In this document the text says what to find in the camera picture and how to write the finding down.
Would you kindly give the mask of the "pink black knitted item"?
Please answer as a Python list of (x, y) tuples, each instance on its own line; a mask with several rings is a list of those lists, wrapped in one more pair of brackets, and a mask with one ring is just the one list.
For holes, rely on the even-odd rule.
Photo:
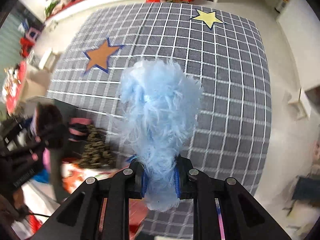
[(89, 126), (91, 124), (91, 119), (71, 118), (68, 124), (68, 140), (74, 142), (86, 141), (89, 136)]

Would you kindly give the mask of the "leopard print scrunchie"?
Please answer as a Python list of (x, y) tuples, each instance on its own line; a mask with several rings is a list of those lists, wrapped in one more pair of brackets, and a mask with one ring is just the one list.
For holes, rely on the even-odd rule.
[(106, 144), (102, 130), (88, 125), (88, 137), (81, 158), (76, 162), (80, 168), (115, 168), (116, 157)]

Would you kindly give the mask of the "light blue fluffy plush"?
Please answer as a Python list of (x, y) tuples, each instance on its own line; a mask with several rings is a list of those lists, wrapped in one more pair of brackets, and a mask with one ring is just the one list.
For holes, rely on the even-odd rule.
[(144, 168), (149, 210), (178, 206), (176, 157), (197, 125), (202, 93), (201, 82), (172, 60), (140, 60), (121, 74), (123, 118), (114, 121), (114, 128)]

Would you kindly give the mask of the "orange cartoon fox package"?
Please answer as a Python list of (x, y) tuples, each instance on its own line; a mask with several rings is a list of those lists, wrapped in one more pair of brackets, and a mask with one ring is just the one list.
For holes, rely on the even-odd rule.
[(80, 168), (75, 163), (63, 163), (61, 166), (62, 183), (68, 193), (73, 193), (87, 178), (103, 180), (112, 177), (118, 169)]

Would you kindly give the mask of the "round red side table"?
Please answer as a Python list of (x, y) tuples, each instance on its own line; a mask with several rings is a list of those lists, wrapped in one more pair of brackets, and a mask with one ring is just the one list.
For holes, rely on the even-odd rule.
[(39, 70), (26, 61), (21, 61), (17, 69), (7, 70), (3, 84), (3, 98), (7, 113), (16, 114), (29, 98), (46, 95), (51, 73)]

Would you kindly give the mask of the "grey checkered star rug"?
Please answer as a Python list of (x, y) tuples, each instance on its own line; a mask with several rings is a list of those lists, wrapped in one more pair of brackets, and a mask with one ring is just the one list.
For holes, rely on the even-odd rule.
[(193, 201), (177, 198), (178, 157), (257, 189), (271, 130), (270, 77), (246, 18), (177, 3), (98, 10), (60, 57), (47, 95), (105, 130), (118, 163), (142, 163), (148, 235), (193, 237)]

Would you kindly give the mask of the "small white wooden stool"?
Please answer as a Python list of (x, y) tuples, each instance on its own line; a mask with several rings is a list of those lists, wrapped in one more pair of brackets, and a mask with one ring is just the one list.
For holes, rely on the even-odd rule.
[(60, 56), (61, 54), (59, 52), (55, 52), (52, 48), (48, 48), (40, 59), (39, 69), (52, 73)]

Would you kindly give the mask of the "pink plastic stool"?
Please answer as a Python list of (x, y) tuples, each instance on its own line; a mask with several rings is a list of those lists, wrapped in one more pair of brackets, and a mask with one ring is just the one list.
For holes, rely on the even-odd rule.
[(35, 43), (40, 35), (41, 31), (33, 27), (30, 27), (28, 31), (25, 33), (25, 38), (28, 39), (30, 42)]

